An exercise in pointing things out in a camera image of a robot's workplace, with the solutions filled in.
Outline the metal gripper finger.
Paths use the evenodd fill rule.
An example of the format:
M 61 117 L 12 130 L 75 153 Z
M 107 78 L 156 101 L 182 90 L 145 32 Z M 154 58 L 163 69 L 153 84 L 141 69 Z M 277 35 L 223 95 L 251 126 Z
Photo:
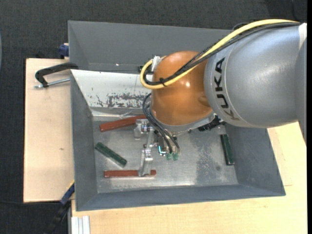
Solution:
M 134 128 L 134 138 L 140 139 L 142 134 L 150 132 L 150 123 L 147 119 L 137 119 Z
M 151 175 L 152 163 L 153 163 L 153 157 L 152 157 L 151 149 L 142 150 L 138 176 Z

